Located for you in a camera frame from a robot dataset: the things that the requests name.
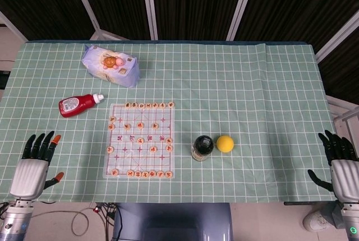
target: white bottle cap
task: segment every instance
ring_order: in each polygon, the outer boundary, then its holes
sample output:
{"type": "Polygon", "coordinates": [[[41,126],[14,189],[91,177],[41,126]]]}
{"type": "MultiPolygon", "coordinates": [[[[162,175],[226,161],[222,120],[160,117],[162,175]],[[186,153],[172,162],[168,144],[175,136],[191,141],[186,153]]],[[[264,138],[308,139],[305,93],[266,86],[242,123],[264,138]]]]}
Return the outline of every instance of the white bottle cap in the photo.
{"type": "Polygon", "coordinates": [[[102,94],[94,94],[93,97],[96,104],[98,104],[104,99],[104,96],[102,94]]]}

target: green checkered tablecloth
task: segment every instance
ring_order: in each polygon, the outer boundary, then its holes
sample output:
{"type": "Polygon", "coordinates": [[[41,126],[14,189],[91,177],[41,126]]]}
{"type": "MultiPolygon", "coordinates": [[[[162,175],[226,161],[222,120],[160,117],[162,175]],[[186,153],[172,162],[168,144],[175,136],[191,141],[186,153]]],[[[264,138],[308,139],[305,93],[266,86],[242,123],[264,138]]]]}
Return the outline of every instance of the green checkered tablecloth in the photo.
{"type": "Polygon", "coordinates": [[[307,175],[330,180],[317,133],[334,130],[309,45],[99,44],[139,58],[141,79],[126,89],[87,73],[84,44],[27,43],[0,103],[0,198],[8,194],[26,140],[55,130],[62,139],[48,178],[63,180],[45,201],[270,202],[331,200],[307,175]],[[102,93],[96,107],[62,118],[58,102],[102,93]],[[104,179],[110,105],[173,101],[173,179],[104,179]],[[234,150],[192,159],[199,135],[231,135],[234,150]]]}

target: sneaker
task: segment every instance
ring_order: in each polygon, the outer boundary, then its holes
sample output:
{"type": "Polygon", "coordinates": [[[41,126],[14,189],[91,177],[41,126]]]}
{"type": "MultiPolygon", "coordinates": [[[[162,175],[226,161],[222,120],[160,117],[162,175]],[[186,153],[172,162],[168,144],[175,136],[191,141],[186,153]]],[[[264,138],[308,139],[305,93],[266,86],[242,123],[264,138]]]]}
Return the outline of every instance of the sneaker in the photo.
{"type": "Polygon", "coordinates": [[[321,215],[320,211],[309,213],[303,219],[303,226],[307,231],[323,231],[331,226],[321,215]]]}

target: ketchup bottle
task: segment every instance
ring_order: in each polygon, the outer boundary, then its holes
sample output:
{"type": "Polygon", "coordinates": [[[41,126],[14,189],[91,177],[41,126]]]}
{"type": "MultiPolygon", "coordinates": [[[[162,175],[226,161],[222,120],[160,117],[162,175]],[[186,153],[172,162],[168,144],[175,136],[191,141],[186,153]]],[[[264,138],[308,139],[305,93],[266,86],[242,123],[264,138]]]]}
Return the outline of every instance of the ketchup bottle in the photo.
{"type": "Polygon", "coordinates": [[[86,94],[83,96],[74,96],[61,100],[58,103],[58,109],[64,118],[78,115],[87,108],[92,108],[103,100],[102,94],[86,94]]]}

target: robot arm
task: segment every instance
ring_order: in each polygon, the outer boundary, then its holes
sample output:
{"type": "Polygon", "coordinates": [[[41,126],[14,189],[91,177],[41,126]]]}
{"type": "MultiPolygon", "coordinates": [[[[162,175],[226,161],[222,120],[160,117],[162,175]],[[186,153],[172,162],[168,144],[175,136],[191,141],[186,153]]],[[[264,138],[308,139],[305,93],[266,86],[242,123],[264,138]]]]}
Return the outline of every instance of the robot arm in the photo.
{"type": "Polygon", "coordinates": [[[332,183],[320,180],[308,170],[315,184],[334,192],[341,203],[348,239],[359,241],[359,159],[353,145],[346,139],[325,131],[319,134],[330,166],[332,183]]]}
{"type": "Polygon", "coordinates": [[[0,230],[0,241],[24,240],[33,214],[32,201],[38,198],[44,189],[55,185],[63,177],[61,172],[53,179],[45,180],[55,147],[61,138],[60,135],[55,136],[50,143],[53,135],[53,131],[46,137],[44,133],[41,134],[34,145],[36,135],[32,135],[27,141],[10,188],[10,194],[16,198],[16,202],[6,211],[0,230]]]}

